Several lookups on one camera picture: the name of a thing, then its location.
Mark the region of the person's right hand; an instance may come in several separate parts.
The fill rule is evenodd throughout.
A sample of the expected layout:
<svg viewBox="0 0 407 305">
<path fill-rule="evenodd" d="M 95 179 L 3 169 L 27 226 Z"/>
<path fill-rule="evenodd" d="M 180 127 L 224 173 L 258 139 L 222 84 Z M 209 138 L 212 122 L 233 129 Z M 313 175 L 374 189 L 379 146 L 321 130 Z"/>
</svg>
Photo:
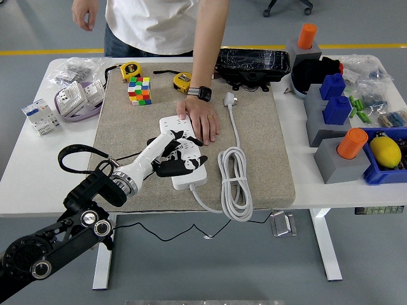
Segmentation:
<svg viewBox="0 0 407 305">
<path fill-rule="evenodd" d="M 74 0 L 71 8 L 72 19 L 79 28 L 92 32 L 98 9 L 98 0 Z"/>
</svg>

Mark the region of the person's left hand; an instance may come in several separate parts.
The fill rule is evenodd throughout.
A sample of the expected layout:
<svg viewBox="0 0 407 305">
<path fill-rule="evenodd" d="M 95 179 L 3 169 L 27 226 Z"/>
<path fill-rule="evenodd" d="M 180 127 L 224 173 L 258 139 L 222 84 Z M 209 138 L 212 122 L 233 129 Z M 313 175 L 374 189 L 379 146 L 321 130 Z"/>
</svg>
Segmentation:
<svg viewBox="0 0 407 305">
<path fill-rule="evenodd" d="M 186 116 L 190 118 L 196 137 L 205 146 L 209 146 L 216 141 L 221 128 L 217 112 L 210 102 L 205 102 L 196 96 L 188 95 L 186 98 L 178 101 L 176 111 L 179 119 L 184 120 Z"/>
</svg>

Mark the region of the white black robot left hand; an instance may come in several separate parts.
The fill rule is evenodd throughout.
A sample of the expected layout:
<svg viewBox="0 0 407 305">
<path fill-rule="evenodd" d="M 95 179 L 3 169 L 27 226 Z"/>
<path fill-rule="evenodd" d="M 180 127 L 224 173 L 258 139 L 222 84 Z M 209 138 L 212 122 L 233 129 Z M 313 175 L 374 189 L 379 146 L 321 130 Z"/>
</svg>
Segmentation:
<svg viewBox="0 0 407 305">
<path fill-rule="evenodd" d="M 136 192 L 141 190 L 144 179 L 153 172 L 159 177 L 172 178 L 177 190 L 186 189 L 192 183 L 201 186 L 207 182 L 204 163 L 208 160 L 200 154 L 201 146 L 203 144 L 190 132 L 164 131 L 133 163 L 117 169 L 114 174 L 123 175 L 123 180 Z"/>
</svg>

